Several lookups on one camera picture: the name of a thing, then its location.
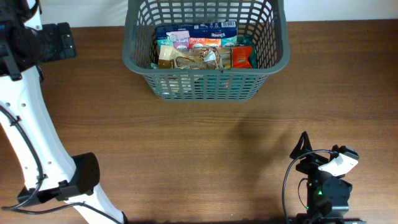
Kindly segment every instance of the snack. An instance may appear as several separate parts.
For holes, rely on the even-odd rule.
[[[189,38],[189,48],[191,49],[200,48],[205,45],[206,45],[205,38],[194,38],[194,37]]]
[[[249,57],[253,48],[246,47],[233,47],[232,48],[232,67],[233,68],[252,68]]]
[[[185,57],[185,55],[172,46],[167,46],[167,45],[160,46],[159,68],[177,67],[175,63],[175,59],[177,57]]]
[[[222,69],[231,68],[231,48],[217,49],[205,46],[177,50],[172,46],[160,47],[159,68]]]
[[[251,55],[249,57],[249,61],[253,68],[258,68],[256,46],[253,43],[253,37],[238,37],[238,46],[251,46],[253,48],[253,51],[251,52]]]
[[[217,39],[216,44],[218,47],[222,45],[235,46],[237,44],[238,27],[235,21],[207,24],[172,24],[156,27],[155,35],[159,46],[173,43],[176,48],[184,48],[181,46],[187,46],[186,43],[189,42],[188,46],[190,48],[196,48],[206,44],[203,39]],[[191,44],[191,41],[194,41],[197,46],[194,47],[195,44]]]
[[[234,47],[238,41],[238,37],[224,38],[221,40],[222,47]]]
[[[221,39],[206,38],[206,45],[209,45],[210,47],[221,47]]]

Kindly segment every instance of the red snack bag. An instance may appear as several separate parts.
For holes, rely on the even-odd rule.
[[[249,62],[249,57],[253,48],[246,47],[233,47],[232,48],[232,67],[233,68],[253,68]]]

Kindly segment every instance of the pink snack package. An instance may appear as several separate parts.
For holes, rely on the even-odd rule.
[[[176,40],[174,42],[174,48],[177,50],[188,49],[189,48],[189,38]]]

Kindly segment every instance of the cable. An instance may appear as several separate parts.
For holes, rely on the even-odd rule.
[[[311,152],[306,152],[306,153],[304,153],[304,154],[298,156],[296,159],[294,159],[294,160],[290,163],[289,167],[288,167],[287,170],[286,170],[285,179],[284,179],[284,184],[283,184],[283,186],[282,186],[282,206],[283,206],[283,209],[284,209],[284,215],[285,215],[285,219],[286,219],[286,224],[290,224],[289,216],[287,215],[287,212],[286,212],[286,205],[285,205],[285,188],[286,188],[287,176],[288,176],[288,174],[289,174],[289,172],[290,172],[292,166],[293,166],[298,160],[303,159],[303,158],[304,158],[305,156],[307,156],[307,155],[310,155],[310,154],[313,154],[313,153],[318,153],[318,152],[326,152],[326,153],[329,153],[329,154],[333,154],[333,152],[332,152],[331,150],[326,150],[326,149],[320,149],[320,150],[314,150],[314,151],[311,151]]]
[[[108,215],[108,214],[106,214],[106,213],[104,213],[104,212],[102,212],[102,211],[100,211],[100,210],[98,210],[98,209],[96,209],[94,207],[91,207],[91,206],[85,204],[84,202],[71,203],[69,205],[64,205],[64,206],[60,206],[60,207],[57,207],[57,208],[52,208],[52,209],[48,209],[48,210],[44,210],[44,211],[37,211],[37,212],[36,211],[22,210],[22,209],[15,209],[15,210],[13,210],[13,212],[27,214],[27,215],[43,215],[43,214],[48,214],[48,213],[52,213],[52,212],[57,212],[59,210],[63,210],[63,209],[74,207],[74,206],[82,206],[82,207],[88,208],[88,209],[90,209],[90,210],[92,210],[92,211],[94,211],[96,213],[99,213],[100,215],[103,215],[104,217],[114,221],[117,224],[123,224],[123,223],[117,221],[117,219],[111,217],[110,215]]]
[[[29,148],[30,153],[33,156],[33,159],[35,160],[35,163],[37,165],[37,170],[39,172],[39,178],[38,178],[38,182],[36,183],[36,188],[35,190],[32,192],[32,194],[23,202],[14,205],[14,206],[10,206],[10,207],[2,207],[1,209],[4,211],[12,211],[18,208],[21,208],[24,205],[27,205],[39,192],[40,187],[43,184],[43,180],[45,179],[44,174],[43,174],[43,167],[42,164],[40,163],[40,159],[39,156],[37,155],[31,141],[29,140],[28,136],[26,135],[25,131],[23,130],[23,128],[20,126],[19,124],[19,119],[15,119],[12,114],[10,114],[10,112],[8,112],[4,107],[2,107],[0,105],[0,111],[8,118],[8,120],[10,121],[10,126],[15,126],[17,128],[17,130],[19,131],[19,133],[21,134],[22,138],[24,139],[24,141],[26,142],[27,147]]]
[[[1,105],[0,105],[0,111],[8,118],[8,120],[10,121],[10,126],[15,126],[17,128],[17,130],[19,131],[19,133],[21,134],[22,138],[26,142],[27,147],[29,148],[30,152],[32,153],[32,156],[33,156],[33,158],[35,160],[35,163],[37,165],[37,169],[39,171],[38,183],[36,185],[35,190],[32,192],[32,194],[29,196],[29,198],[27,198],[25,201],[23,201],[23,202],[21,202],[21,203],[19,203],[17,205],[14,205],[14,206],[2,207],[1,208],[2,210],[17,212],[17,213],[23,213],[23,214],[27,214],[27,215],[43,215],[43,214],[56,212],[56,211],[63,210],[63,209],[66,209],[66,208],[70,208],[70,207],[74,207],[74,206],[82,206],[82,207],[88,208],[88,209],[90,209],[90,210],[92,210],[92,211],[94,211],[96,213],[99,213],[100,215],[102,215],[102,216],[114,221],[117,224],[122,224],[121,222],[117,221],[117,219],[109,216],[108,214],[106,214],[106,213],[104,213],[104,212],[102,212],[102,211],[100,211],[100,210],[98,210],[98,209],[96,209],[94,207],[91,207],[91,206],[85,204],[84,202],[71,203],[71,204],[60,206],[60,207],[57,207],[57,208],[52,208],[52,209],[49,209],[49,210],[37,211],[37,212],[19,209],[22,206],[27,205],[38,194],[38,192],[40,190],[40,187],[43,184],[43,180],[44,180],[45,176],[43,174],[43,167],[42,167],[42,164],[40,162],[39,156],[37,155],[37,153],[36,153],[32,143],[31,143],[31,141],[29,140],[29,137],[26,135],[25,131],[20,126],[19,118],[15,119],[12,116],[12,114],[10,114],[10,112],[8,112]]]
[[[300,185],[304,180],[308,180],[308,178],[303,178],[300,180],[300,182],[298,183],[298,187],[297,187],[297,193],[298,193],[298,198],[300,199],[301,204],[304,206],[305,209],[307,209],[307,207],[304,205],[303,201],[301,200],[300,197]]]

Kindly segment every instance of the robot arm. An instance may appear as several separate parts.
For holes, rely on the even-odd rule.
[[[68,155],[43,101],[38,65],[76,55],[68,24],[42,25],[35,0],[6,1],[0,7],[6,12],[0,18],[0,123],[25,178],[18,201],[26,207],[55,197],[74,206],[88,223],[127,223],[99,184],[94,154]],[[18,208],[5,210],[23,212]]]
[[[329,153],[327,159],[316,152]],[[286,222],[289,223],[285,207],[285,185],[290,168],[296,161],[296,170],[308,175],[307,213],[298,214],[298,224],[365,224],[361,220],[344,219],[349,210],[348,199],[353,186],[342,178],[359,160],[358,153],[346,146],[333,146],[332,150],[312,150],[307,132],[302,133],[300,141],[290,154],[293,162],[287,169],[282,187],[282,205]]]

